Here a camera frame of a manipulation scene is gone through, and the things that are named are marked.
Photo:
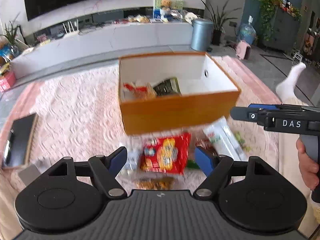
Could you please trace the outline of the person's right hand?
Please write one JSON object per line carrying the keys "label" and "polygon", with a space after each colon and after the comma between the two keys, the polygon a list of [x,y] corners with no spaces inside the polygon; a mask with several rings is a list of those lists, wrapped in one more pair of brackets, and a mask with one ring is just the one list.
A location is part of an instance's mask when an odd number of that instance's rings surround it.
{"label": "person's right hand", "polygon": [[296,141],[298,150],[299,170],[302,175],[304,184],[311,190],[314,190],[319,184],[317,173],[319,165],[314,162],[305,152],[305,146],[300,139]]}

